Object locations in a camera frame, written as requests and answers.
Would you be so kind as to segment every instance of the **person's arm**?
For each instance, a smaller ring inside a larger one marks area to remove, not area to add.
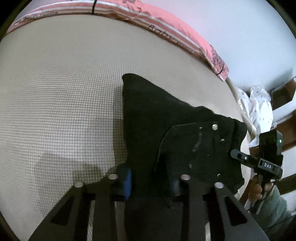
[[[270,241],[277,240],[282,236],[290,222],[292,221],[291,213],[287,211],[287,202],[279,194],[277,186],[273,188],[272,183],[268,183],[264,189],[269,192],[260,213],[252,214],[252,217],[265,231]],[[261,199],[262,188],[256,184],[256,177],[251,182],[249,191],[249,200],[251,202]]]

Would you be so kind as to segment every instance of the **fuzzy teal sleeve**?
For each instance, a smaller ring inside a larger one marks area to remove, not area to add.
[[[292,221],[291,212],[287,211],[287,202],[279,194],[277,186],[272,195],[267,196],[260,213],[252,217],[265,231],[270,241],[280,238]]]

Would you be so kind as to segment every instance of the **pink bedding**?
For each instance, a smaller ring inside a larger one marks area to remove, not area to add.
[[[29,11],[15,21],[7,34],[34,20],[66,14],[92,14],[94,1],[64,1],[45,5]],[[229,69],[216,50],[193,28],[158,7],[136,0],[97,1],[94,15],[106,16],[129,22],[174,43],[195,57],[207,61],[213,72],[224,81]]]

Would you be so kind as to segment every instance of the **mattress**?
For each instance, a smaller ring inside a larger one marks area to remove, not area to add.
[[[0,210],[28,240],[76,181],[125,162],[121,77],[138,74],[192,106],[242,121],[226,82],[151,32],[93,15],[47,17],[0,43]],[[249,153],[247,139],[241,150]],[[250,169],[242,167],[245,184]],[[125,240],[117,205],[119,240]],[[88,240],[92,226],[89,225]]]

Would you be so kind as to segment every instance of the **beige mattress cover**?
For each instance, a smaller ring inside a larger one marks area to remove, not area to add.
[[[124,73],[242,121],[226,82],[142,28],[65,15],[13,31],[0,43],[0,210],[19,239],[29,239],[74,182],[99,181],[125,161]],[[241,150],[249,153],[247,138]],[[250,169],[242,173],[237,198]],[[122,207],[118,228],[125,240]]]

